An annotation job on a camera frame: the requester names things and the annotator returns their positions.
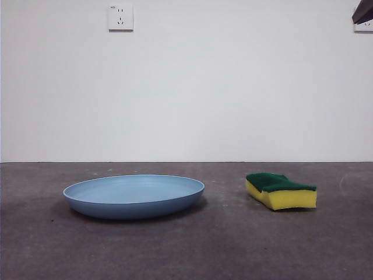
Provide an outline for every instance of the kitchen sponge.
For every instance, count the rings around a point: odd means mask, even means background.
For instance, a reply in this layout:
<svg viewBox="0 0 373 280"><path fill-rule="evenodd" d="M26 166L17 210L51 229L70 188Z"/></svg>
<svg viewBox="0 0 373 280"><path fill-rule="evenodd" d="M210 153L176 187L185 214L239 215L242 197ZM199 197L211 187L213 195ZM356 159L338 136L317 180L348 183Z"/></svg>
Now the kitchen sponge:
<svg viewBox="0 0 373 280"><path fill-rule="evenodd" d="M256 200L273 210L316 208L316 187L292 182L284 175L249 174L246 188Z"/></svg>

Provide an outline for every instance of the wall socket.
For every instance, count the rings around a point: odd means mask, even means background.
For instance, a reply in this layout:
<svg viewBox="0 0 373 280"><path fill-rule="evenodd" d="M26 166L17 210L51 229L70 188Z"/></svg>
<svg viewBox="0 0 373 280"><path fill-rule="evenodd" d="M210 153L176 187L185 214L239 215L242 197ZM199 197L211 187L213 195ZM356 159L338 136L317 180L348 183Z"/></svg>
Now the wall socket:
<svg viewBox="0 0 373 280"><path fill-rule="evenodd" d="M109 31L133 31L133 5L111 5L107 12Z"/></svg>
<svg viewBox="0 0 373 280"><path fill-rule="evenodd" d="M373 32L373 20L354 25L354 32Z"/></svg>

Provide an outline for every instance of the blue plate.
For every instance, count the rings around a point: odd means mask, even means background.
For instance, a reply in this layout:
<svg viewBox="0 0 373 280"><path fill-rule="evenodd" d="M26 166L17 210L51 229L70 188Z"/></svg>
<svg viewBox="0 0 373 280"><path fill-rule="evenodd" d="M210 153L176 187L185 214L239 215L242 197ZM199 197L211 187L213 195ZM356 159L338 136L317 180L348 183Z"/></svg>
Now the blue plate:
<svg viewBox="0 0 373 280"><path fill-rule="evenodd" d="M126 175L71 185L63 194L74 210L95 218L143 219L191 206L205 185L168 175Z"/></svg>

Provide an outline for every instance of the plate rim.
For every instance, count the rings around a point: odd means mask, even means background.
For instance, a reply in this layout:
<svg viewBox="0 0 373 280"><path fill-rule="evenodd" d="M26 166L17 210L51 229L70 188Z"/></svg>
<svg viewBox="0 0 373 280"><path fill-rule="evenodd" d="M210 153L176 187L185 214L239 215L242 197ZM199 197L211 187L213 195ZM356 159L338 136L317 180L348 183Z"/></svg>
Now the plate rim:
<svg viewBox="0 0 373 280"><path fill-rule="evenodd" d="M163 200L154 200L154 201L143 201L143 202L122 202L122 203L113 203L113 202L91 202L91 201L84 201L84 200L80 200L80 199L76 199L76 198L72 198L71 196L69 196L68 194L66 194L66 191L75 186L75 185L78 185L78 184L82 184L82 183L85 183L85 182L90 182L90 181L95 181L95 180L100 180L100 179L106 179L106 178L115 178L115 177L129 177L129 176L162 176L162 177L176 177L176 178L183 178L183 179L188 179L188 180L192 180L192 181L196 181L197 183L200 184L200 186L202 187L199 191L196 191L196 192L193 192L191 194L188 194L188 195L184 195L184 196L181 196L181 197L175 197L175 198L170 198L170 199L163 199ZM85 181L81 181L81 182L78 182L78 183L75 183L75 184L72 184L72 185L69 185L68 187L64 188L64 190L62 191L62 194L64 195L65 198L69 199L69 200L74 200L74 201L77 201L77 202L84 202L84 203L90 203L90 204L108 204L108 205L130 205L130 204L145 204L145 203L155 203L155 202L165 202L165 201L171 201L171 200L179 200L180 198L184 198L184 197L190 197L192 195L195 195L195 194L198 194L198 193L201 193L203 192L203 190L205 189L205 184L197 179L194 179L194 178L189 178L189 177L184 177L184 176L176 176L176 175L166 175L166 174L127 174L127 175L116 175L116 176L107 176L107 177L100 177L100 178L95 178L95 179L90 179L90 180L85 180Z"/></svg>

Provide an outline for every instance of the concrete floor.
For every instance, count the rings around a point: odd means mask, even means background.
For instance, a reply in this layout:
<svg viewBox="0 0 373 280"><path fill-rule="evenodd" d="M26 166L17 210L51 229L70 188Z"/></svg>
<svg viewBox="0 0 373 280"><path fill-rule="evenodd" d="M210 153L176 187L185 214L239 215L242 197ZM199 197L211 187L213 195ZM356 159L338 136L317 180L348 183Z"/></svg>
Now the concrete floor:
<svg viewBox="0 0 373 280"><path fill-rule="evenodd" d="M273 212L252 172L318 186L316 210ZM110 221L69 209L62 190L120 174L205 183L192 208ZM373 163L1 164L2 279L373 279Z"/></svg>

